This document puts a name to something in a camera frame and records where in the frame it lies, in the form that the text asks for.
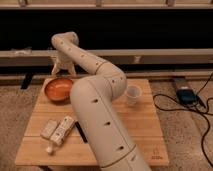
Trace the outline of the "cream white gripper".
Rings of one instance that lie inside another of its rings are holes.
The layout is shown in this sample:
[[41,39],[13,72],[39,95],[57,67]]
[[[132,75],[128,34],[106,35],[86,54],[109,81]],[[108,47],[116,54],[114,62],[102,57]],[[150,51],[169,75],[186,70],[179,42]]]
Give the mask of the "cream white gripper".
[[76,76],[76,70],[74,63],[69,56],[59,51],[56,59],[56,63],[51,71],[51,75],[57,75],[60,69],[68,69],[71,76]]

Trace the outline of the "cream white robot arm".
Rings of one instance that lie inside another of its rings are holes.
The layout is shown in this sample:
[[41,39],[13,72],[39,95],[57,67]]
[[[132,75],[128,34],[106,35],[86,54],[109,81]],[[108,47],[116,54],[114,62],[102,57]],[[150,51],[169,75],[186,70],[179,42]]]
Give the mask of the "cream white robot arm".
[[152,171],[129,135],[112,101],[127,87],[124,72],[111,62],[78,47],[73,32],[51,38],[63,64],[72,61],[90,75],[74,83],[71,105],[102,171]]

